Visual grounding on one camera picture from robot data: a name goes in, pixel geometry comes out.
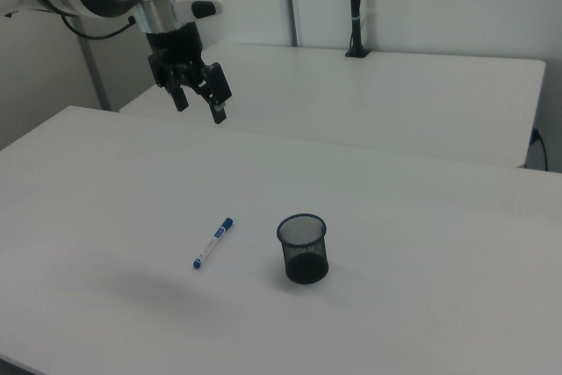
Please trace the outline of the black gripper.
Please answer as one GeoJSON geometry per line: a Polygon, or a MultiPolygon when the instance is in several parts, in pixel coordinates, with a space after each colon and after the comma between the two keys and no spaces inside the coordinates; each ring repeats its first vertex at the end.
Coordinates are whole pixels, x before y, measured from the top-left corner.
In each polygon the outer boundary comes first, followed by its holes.
{"type": "Polygon", "coordinates": [[[215,124],[227,119],[227,100],[232,96],[223,68],[218,62],[205,65],[203,44],[196,23],[161,33],[147,33],[152,54],[148,57],[155,83],[165,87],[179,112],[189,107],[183,85],[202,97],[215,124]]]}

